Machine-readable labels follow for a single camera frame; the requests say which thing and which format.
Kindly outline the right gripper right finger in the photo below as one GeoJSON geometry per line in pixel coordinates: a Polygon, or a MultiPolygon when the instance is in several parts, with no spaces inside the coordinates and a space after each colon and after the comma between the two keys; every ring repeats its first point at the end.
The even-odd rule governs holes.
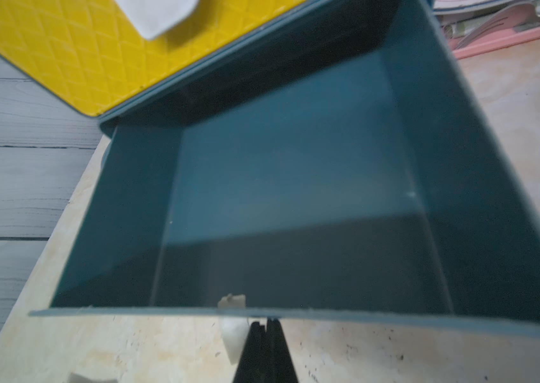
{"type": "Polygon", "coordinates": [[[268,382],[298,383],[283,327],[278,319],[268,319],[266,341],[268,382]]]}

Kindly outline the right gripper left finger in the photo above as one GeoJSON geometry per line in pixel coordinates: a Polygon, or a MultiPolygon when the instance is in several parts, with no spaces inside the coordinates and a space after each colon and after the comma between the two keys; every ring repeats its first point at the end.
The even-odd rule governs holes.
{"type": "Polygon", "coordinates": [[[233,383],[263,383],[266,380],[264,356],[265,326],[253,322],[249,328],[244,349],[236,369],[233,383]]]}

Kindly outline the teal bottom drawer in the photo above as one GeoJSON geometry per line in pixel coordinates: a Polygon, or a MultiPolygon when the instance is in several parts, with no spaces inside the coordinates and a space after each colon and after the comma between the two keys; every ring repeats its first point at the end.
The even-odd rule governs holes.
{"type": "Polygon", "coordinates": [[[101,120],[45,316],[540,336],[540,223],[425,1],[309,1],[101,120]]]}

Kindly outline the yellow top drawer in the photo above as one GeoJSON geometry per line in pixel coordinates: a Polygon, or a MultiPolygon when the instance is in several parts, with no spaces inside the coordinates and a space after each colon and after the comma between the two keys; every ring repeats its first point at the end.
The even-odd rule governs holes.
{"type": "Polygon", "coordinates": [[[80,113],[99,116],[295,7],[203,1],[146,40],[114,1],[0,1],[0,56],[80,113]]]}

